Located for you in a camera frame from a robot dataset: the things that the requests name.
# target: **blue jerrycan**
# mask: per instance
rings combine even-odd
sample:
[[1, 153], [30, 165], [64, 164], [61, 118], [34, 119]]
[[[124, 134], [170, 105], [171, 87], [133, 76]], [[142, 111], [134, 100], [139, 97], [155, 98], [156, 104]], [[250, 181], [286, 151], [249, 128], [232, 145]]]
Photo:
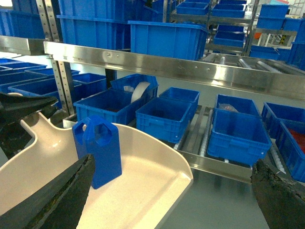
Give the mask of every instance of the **blue jerrycan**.
[[97, 189], [122, 174], [119, 130], [100, 116], [89, 116], [72, 128], [78, 158], [92, 154], [95, 172], [92, 187]]

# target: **warehouse shelf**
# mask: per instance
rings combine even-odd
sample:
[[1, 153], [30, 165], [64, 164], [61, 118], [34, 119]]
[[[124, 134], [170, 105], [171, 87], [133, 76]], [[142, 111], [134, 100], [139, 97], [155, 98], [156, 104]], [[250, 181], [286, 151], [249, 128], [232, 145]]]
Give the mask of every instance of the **warehouse shelf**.
[[44, 55], [43, 39], [0, 36], [0, 52], [21, 55]]

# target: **white object in bin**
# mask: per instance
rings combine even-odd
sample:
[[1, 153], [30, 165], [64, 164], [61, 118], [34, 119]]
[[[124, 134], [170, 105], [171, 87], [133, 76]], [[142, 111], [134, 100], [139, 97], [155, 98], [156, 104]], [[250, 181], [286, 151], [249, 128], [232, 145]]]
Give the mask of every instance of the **white object in bin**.
[[[71, 128], [57, 128], [41, 113], [20, 123], [35, 141], [0, 168], [0, 215], [78, 160]], [[191, 186], [191, 169], [166, 144], [132, 127], [115, 125], [122, 175], [99, 189], [90, 188], [77, 228], [160, 227]]]
[[137, 85], [137, 87], [135, 88], [134, 92], [132, 93], [131, 103], [140, 99], [142, 97], [143, 93], [145, 92], [146, 88], [148, 88], [149, 85], [150, 85], [149, 82], [140, 82]]

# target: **stainless steel shelf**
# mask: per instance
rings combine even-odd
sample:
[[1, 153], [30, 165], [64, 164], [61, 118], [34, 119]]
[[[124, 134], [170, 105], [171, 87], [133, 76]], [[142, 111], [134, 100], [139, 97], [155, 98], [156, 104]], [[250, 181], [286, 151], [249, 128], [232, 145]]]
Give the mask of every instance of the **stainless steel shelf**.
[[[227, 18], [227, 17], [215, 17], [211, 16], [209, 23], [224, 24], [224, 25], [240, 25], [248, 26], [251, 23], [252, 13], [247, 11], [244, 14], [244, 18]], [[188, 14], [177, 14], [174, 10], [171, 14], [171, 20], [173, 21], [193, 21], [193, 22], [208, 22], [208, 16], [204, 15], [188, 15]]]
[[305, 77], [215, 63], [44, 42], [57, 61], [168, 77], [205, 85], [305, 100]]
[[235, 47], [235, 46], [227, 46], [227, 45], [219, 45], [208, 43], [205, 45], [206, 50], [213, 50], [213, 51], [228, 51], [232, 53], [241, 54], [243, 52], [243, 47]]
[[269, 30], [269, 29], [261, 29], [261, 28], [254, 28], [254, 30], [255, 30], [255, 32], [279, 34], [279, 35], [289, 35], [289, 36], [296, 36], [296, 34], [297, 34], [297, 31]]
[[21, 55], [44, 55], [43, 39], [0, 36], [0, 52]]

